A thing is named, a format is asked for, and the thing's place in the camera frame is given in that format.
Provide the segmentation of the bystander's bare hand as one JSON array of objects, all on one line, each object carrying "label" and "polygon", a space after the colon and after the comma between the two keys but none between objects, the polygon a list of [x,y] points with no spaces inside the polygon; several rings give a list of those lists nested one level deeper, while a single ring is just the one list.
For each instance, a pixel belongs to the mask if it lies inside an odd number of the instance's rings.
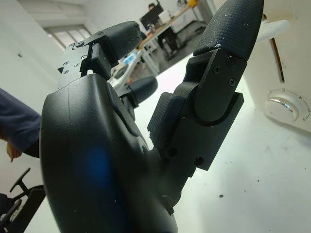
[{"label": "bystander's bare hand", "polygon": [[20,157],[22,152],[17,150],[11,143],[7,142],[6,151],[8,156],[10,157],[10,162],[12,163],[14,159]]}]

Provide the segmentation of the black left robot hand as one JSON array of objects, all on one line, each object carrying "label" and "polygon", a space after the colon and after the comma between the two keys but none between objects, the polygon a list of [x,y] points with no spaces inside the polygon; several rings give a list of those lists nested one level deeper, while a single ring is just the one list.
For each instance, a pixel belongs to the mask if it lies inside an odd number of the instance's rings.
[{"label": "black left robot hand", "polygon": [[123,22],[63,55],[56,92],[44,102],[40,161],[45,192],[62,233],[175,233],[174,206],[197,168],[208,170],[242,104],[236,92],[255,45],[261,0],[228,0],[189,59],[182,83],[161,94],[148,124],[133,108],[156,89],[118,93],[108,82],[136,48],[139,25]]}]

